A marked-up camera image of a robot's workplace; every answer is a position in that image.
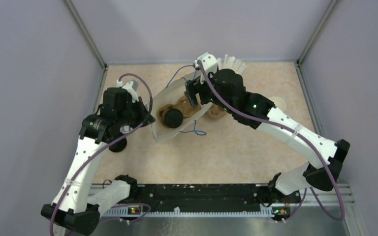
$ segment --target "gray floor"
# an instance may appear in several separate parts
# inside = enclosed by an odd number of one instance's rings
[[[286,224],[257,218],[146,218],[127,226],[109,221],[93,236],[348,236],[345,223],[328,218],[318,207],[303,207]]]

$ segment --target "metal frame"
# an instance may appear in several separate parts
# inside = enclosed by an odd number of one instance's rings
[[[93,41],[92,37],[90,36],[87,28],[85,27],[79,13],[77,12],[72,0],[62,0],[67,9],[69,10],[74,22],[76,23],[77,28],[79,29],[80,33],[83,35],[84,40],[86,41],[89,50],[95,56],[96,60],[98,61],[101,68],[103,68],[103,73],[101,76],[98,93],[95,98],[95,103],[93,106],[93,110],[96,111],[100,97],[104,88],[104,83],[106,80],[106,76],[108,73],[108,65],[105,63],[101,53],[97,49],[95,42]],[[308,106],[308,110],[311,115],[311,120],[314,125],[315,131],[318,134],[324,135],[323,127],[320,123],[319,116],[317,110],[315,108],[315,103],[312,98],[311,92],[309,90],[309,85],[307,78],[305,77],[302,65],[303,62],[306,60],[309,52],[312,50],[313,46],[319,39],[320,34],[323,32],[329,18],[331,17],[332,13],[338,6],[340,0],[331,0],[327,10],[325,11],[324,15],[322,16],[318,26],[315,29],[315,32],[312,34],[311,38],[309,39],[307,45],[305,46],[301,56],[295,62],[296,72],[298,74],[299,82],[301,84],[302,91],[304,93],[305,101]],[[363,221],[361,216],[356,208],[356,204],[354,202],[354,198],[351,192],[351,189],[348,184],[339,184],[340,192],[343,197],[343,201],[345,202],[346,207],[346,226],[348,228],[348,232],[351,236],[365,236],[367,235]],[[95,192],[99,191],[102,188],[99,184],[94,184],[91,187],[90,195],[94,194]],[[321,194],[321,201],[325,206],[336,207],[338,206],[337,196],[334,192],[317,192],[317,194]],[[303,207],[315,207],[318,206],[315,198],[311,193],[307,194]]]

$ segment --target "gray wall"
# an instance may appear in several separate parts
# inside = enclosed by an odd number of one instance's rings
[[[74,0],[107,63],[296,60],[330,0]]]
[[[0,0],[0,236],[48,235],[101,68],[61,0]]]
[[[378,1],[342,1],[304,69],[325,133],[351,143],[341,178],[378,235]]]

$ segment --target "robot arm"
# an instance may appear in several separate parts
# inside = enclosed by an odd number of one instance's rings
[[[99,106],[100,114],[91,114],[82,122],[77,150],[67,177],[51,204],[46,204],[41,215],[50,219],[56,203],[63,197],[57,209],[54,229],[55,235],[64,235],[65,228],[90,235],[96,228],[100,217],[113,205],[127,198],[130,183],[116,180],[105,189],[89,197],[92,180],[96,174],[105,151],[96,156],[84,167],[74,181],[74,174],[92,155],[111,141],[123,134],[120,128],[130,126],[135,128],[141,122],[143,126],[154,122],[135,91],[136,84],[130,81],[125,85],[120,82],[120,88],[108,88],[103,94],[103,103]],[[109,147],[113,152],[122,151],[126,147],[126,139]]]
[[[269,189],[275,188],[284,195],[288,195],[296,190],[311,186],[323,191],[330,191],[333,188],[320,159],[311,147],[298,137],[298,134],[304,136],[317,148],[335,180],[338,178],[342,163],[349,149],[347,141],[334,142],[321,137],[287,116],[266,97],[258,93],[247,92],[243,85],[243,77],[231,69],[219,70],[218,61],[213,55],[204,53],[198,57],[194,64],[196,69],[199,69],[198,60],[202,62],[205,74],[213,87],[230,106],[247,115],[272,123],[283,124],[294,130],[292,133],[272,124],[245,118],[227,109],[205,83],[203,74],[199,78],[186,83],[185,95],[193,107],[198,105],[196,95],[199,94],[201,104],[212,102],[222,107],[239,123],[272,135],[301,153],[308,160],[309,163],[291,172],[275,175],[274,179],[269,183]]]

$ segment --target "black round object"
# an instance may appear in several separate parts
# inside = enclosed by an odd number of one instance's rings
[[[175,129],[182,124],[183,114],[178,109],[172,108],[166,111],[163,119],[167,127]]]
[[[122,139],[116,144],[109,147],[109,150],[112,152],[120,152],[126,148],[126,139]]]

